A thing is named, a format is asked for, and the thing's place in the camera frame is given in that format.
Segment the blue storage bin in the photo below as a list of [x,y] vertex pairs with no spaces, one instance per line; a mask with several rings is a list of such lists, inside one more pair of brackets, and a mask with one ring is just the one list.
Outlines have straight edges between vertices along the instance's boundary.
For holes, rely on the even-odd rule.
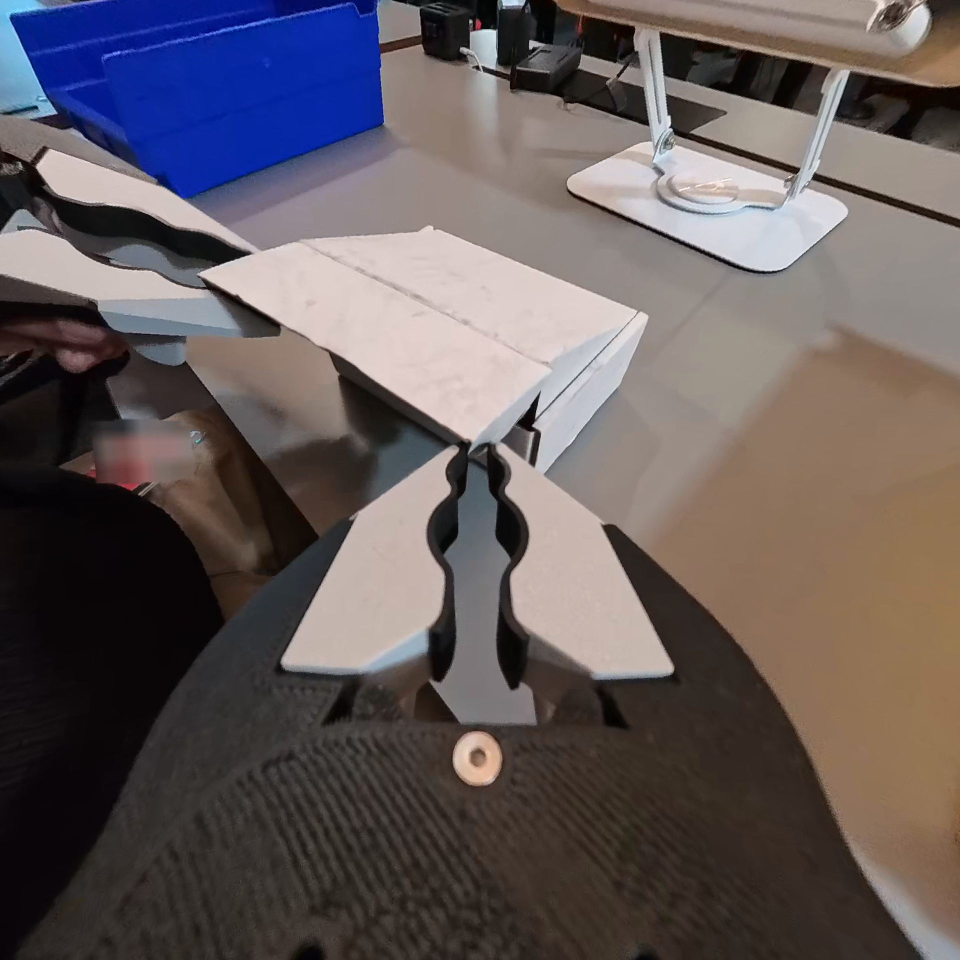
[[10,23],[56,111],[181,198],[384,122],[377,2],[79,2]]

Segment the black battery charger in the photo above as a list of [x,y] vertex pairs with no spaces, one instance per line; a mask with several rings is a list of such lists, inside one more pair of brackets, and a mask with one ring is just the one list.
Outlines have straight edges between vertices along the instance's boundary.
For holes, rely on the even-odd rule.
[[471,46],[473,13],[457,2],[433,1],[419,8],[420,39],[423,53],[444,62],[467,58]]

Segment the black power adapter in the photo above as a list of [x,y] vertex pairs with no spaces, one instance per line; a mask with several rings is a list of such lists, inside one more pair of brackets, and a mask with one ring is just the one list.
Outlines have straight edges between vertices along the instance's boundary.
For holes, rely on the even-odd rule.
[[582,50],[576,46],[545,44],[510,66],[510,89],[556,94],[577,72]]

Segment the white cardboard box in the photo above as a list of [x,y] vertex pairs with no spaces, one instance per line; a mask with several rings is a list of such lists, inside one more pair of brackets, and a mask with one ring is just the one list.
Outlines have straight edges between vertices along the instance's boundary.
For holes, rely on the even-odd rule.
[[204,270],[450,443],[545,474],[621,384],[649,318],[433,226],[311,238]]

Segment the person's left hand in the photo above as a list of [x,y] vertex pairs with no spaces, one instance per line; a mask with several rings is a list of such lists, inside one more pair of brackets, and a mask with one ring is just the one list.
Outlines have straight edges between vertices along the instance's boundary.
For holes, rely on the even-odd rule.
[[17,317],[1,322],[3,356],[39,352],[70,374],[85,374],[129,354],[126,341],[109,327],[73,318]]

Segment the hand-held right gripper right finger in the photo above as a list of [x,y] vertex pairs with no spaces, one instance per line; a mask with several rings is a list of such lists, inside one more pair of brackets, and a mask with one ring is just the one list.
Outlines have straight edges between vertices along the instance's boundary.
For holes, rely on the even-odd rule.
[[504,444],[487,449],[486,474],[508,558],[496,653],[509,689],[557,706],[569,689],[672,677],[601,519]]

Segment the person's left forearm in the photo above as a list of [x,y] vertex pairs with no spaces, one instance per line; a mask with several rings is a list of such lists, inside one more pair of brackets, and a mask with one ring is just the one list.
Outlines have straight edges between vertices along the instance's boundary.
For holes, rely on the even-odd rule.
[[107,381],[125,365],[71,373],[38,351],[2,358],[2,466],[58,467],[90,453],[99,427],[120,419]]

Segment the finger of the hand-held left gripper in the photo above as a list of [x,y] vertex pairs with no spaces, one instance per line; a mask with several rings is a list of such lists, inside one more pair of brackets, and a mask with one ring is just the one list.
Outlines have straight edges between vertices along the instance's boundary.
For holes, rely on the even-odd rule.
[[102,261],[41,229],[2,235],[1,278],[3,306],[91,311],[138,354],[168,367],[185,363],[190,338],[263,339],[281,331],[206,285]]
[[100,239],[147,243],[179,258],[220,265],[257,246],[160,184],[58,150],[33,159],[36,197],[61,224]]

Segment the grey desk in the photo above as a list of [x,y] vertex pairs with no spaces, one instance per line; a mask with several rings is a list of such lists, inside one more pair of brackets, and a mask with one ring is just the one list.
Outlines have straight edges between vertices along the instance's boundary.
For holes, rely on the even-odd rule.
[[419,47],[386,124],[193,199],[261,248],[433,226],[648,315],[550,478],[707,607],[782,698],[853,844],[958,921],[958,229],[846,196],[753,274],[570,196],[645,138]]

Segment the black cube device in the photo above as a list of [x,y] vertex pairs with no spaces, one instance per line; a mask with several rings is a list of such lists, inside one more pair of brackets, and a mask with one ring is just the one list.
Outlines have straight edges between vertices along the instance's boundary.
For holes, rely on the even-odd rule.
[[501,67],[518,65],[529,56],[536,20],[528,1],[496,2],[496,62]]

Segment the white document stand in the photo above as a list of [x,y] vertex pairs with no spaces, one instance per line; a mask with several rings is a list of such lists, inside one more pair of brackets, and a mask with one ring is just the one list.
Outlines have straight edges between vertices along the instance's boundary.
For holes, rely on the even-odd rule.
[[[934,13],[917,1],[558,2],[585,18],[631,26],[649,136],[570,175],[566,189],[728,265],[786,270],[847,217],[809,193],[852,70],[878,73],[920,49]],[[794,57],[829,67],[798,172],[785,180],[677,144],[666,99],[662,34]]]

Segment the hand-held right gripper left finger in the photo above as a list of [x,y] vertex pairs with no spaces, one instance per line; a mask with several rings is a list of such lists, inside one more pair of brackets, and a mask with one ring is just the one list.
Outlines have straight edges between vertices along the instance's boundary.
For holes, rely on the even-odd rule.
[[386,690],[402,713],[418,712],[457,643],[446,553],[459,533],[468,453],[463,443],[446,447],[354,513],[280,657],[282,673]]

